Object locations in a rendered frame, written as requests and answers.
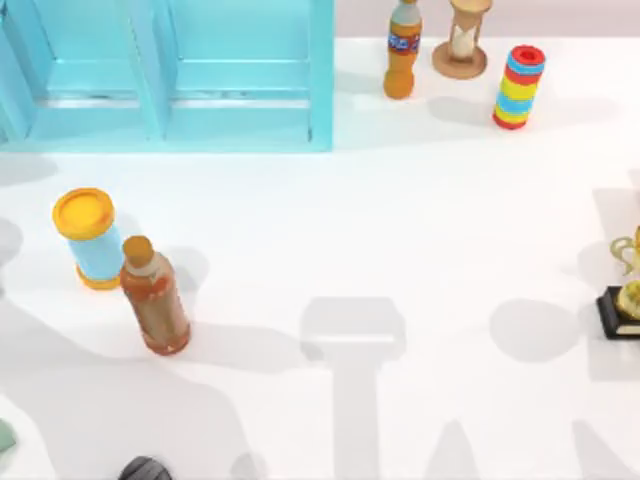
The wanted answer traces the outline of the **light blue rack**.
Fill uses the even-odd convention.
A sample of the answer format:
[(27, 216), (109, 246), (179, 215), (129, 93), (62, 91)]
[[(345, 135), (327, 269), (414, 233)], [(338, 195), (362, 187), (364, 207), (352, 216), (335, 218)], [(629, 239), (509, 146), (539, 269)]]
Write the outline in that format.
[(0, 0), (0, 152), (327, 151), (334, 0)]

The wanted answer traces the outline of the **orange soda bottle blue label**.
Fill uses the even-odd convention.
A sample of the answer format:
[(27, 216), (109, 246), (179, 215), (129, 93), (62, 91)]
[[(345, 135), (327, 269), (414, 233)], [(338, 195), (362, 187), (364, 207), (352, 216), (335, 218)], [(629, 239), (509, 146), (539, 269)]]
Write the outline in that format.
[(412, 93), (413, 67), (419, 52), (422, 26), (417, 0), (399, 0), (391, 15), (387, 37), (388, 66), (383, 88), (390, 98), (404, 99)]

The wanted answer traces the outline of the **gold trophy on black base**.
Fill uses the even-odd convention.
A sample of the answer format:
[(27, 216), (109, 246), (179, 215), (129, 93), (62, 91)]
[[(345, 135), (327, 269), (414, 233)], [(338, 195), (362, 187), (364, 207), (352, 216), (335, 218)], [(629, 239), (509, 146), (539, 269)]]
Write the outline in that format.
[(636, 277), (621, 286), (608, 286), (597, 298), (602, 329), (609, 340), (640, 339), (640, 226), (633, 237), (619, 237), (609, 246), (624, 266), (624, 274)]

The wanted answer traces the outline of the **blue can with orange lid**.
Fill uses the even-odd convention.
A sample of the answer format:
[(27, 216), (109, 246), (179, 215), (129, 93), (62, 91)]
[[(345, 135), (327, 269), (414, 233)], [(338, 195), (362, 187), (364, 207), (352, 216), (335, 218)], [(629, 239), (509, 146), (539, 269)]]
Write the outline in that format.
[(66, 192), (55, 203), (52, 220), (69, 245), (81, 281), (94, 290), (120, 284), (122, 240), (110, 196), (98, 188)]

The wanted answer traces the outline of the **wooden hourglass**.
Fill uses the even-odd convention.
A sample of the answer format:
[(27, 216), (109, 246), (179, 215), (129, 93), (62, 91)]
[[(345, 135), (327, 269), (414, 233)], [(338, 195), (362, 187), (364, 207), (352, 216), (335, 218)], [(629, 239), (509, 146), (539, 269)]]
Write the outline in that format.
[(449, 0), (454, 16), (449, 39), (432, 53), (432, 65), (441, 75), (469, 80), (481, 75), (487, 66), (487, 56), (478, 45), (484, 15), (493, 0)]

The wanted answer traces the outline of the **orange tea bottle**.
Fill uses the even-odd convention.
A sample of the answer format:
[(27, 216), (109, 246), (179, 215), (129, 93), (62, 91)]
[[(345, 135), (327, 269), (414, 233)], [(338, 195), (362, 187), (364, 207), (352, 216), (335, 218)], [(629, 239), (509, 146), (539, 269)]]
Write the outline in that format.
[(120, 284), (146, 346), (163, 356), (180, 352), (190, 340), (191, 328), (173, 266), (146, 236), (128, 237), (122, 249), (125, 262)]

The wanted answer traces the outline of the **stack of coloured rings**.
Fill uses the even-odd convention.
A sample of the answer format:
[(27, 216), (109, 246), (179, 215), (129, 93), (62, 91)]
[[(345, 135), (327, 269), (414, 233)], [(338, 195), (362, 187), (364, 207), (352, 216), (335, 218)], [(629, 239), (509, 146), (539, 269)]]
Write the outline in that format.
[(507, 56), (492, 118), (501, 128), (526, 125), (544, 71), (546, 57), (533, 45), (517, 45)]

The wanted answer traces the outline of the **dark grey round object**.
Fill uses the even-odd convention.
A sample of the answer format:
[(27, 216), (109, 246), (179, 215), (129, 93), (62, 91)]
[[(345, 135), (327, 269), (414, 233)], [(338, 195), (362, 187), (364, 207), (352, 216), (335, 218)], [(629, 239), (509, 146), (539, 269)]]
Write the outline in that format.
[(117, 480), (173, 480), (173, 478), (160, 461), (148, 456), (138, 456), (123, 468)]

